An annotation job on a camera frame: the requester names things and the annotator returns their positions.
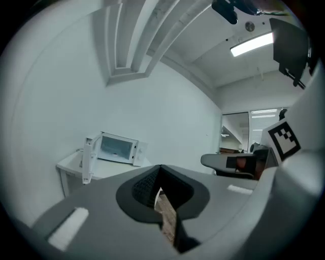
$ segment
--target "ceiling light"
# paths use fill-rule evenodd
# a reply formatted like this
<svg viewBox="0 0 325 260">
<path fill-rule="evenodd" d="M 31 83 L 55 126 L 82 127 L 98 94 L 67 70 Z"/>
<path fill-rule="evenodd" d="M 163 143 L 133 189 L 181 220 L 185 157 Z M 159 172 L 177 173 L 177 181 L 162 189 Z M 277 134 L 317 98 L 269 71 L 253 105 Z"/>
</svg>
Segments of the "ceiling light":
<svg viewBox="0 0 325 260">
<path fill-rule="evenodd" d="M 276 111 L 277 111 L 277 109 L 267 109 L 267 110 L 256 110 L 256 111 L 252 111 L 250 113 L 251 114 L 261 114 L 261 113 L 274 113 Z"/>
<path fill-rule="evenodd" d="M 252 118 L 275 117 L 275 115 L 252 116 Z"/>
<path fill-rule="evenodd" d="M 273 34 L 271 32 L 258 36 L 256 38 L 250 39 L 246 42 L 236 45 L 235 47 L 230 48 L 234 57 L 237 57 L 240 54 L 243 54 L 247 51 L 262 47 L 267 44 L 273 43 Z"/>
</svg>

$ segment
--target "ceiling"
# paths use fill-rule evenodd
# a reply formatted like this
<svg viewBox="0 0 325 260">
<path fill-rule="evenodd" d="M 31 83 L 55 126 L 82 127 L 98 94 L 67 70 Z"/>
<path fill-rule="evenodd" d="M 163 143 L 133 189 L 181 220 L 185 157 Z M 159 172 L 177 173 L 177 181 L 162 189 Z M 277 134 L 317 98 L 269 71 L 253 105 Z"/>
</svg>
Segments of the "ceiling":
<svg viewBox="0 0 325 260">
<path fill-rule="evenodd" d="M 160 43 L 179 17 L 195 2 L 180 0 L 155 35 L 153 45 Z M 199 15 L 172 43 L 169 50 L 177 53 L 190 67 L 201 70 L 215 88 L 261 73 L 278 70 L 273 60 L 273 47 L 267 45 L 238 57 L 233 57 L 230 48 L 240 42 L 271 31 L 272 16 L 250 16 L 239 10 L 238 23 L 231 25 L 211 7 Z M 292 17 L 276 17 L 296 23 Z M 245 23 L 255 25 L 253 32 L 245 29 Z"/>
</svg>

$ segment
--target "white wall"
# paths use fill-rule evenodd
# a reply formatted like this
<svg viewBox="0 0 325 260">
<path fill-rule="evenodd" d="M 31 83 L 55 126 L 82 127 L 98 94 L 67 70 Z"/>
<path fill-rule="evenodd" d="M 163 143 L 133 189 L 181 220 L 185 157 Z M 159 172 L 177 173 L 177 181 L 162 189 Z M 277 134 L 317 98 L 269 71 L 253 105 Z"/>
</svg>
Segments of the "white wall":
<svg viewBox="0 0 325 260">
<path fill-rule="evenodd" d="M 306 85 L 310 76 L 305 73 L 302 82 Z M 302 94 L 293 80 L 278 71 L 239 80 L 216 88 L 216 102 L 223 114 L 291 106 Z"/>
<path fill-rule="evenodd" d="M 240 142 L 238 142 L 235 138 L 231 137 L 223 137 L 221 139 L 221 148 L 227 148 L 227 149 L 233 149 L 233 150 L 239 150 L 239 146 L 241 145 Z"/>
<path fill-rule="evenodd" d="M 2 164 L 2 199 L 28 225 L 63 198 L 55 165 L 82 147 L 88 134 L 104 130 L 146 141 L 152 164 L 201 172 L 210 172 L 201 156 L 218 148 L 220 110 L 168 66 L 159 63 L 149 78 L 106 87 L 92 18 L 80 19 L 47 45 L 13 94 L 13 114 L 2 117 L 8 127 L 3 147 L 10 149 Z M 10 85 L 2 87 L 11 94 Z"/>
</svg>

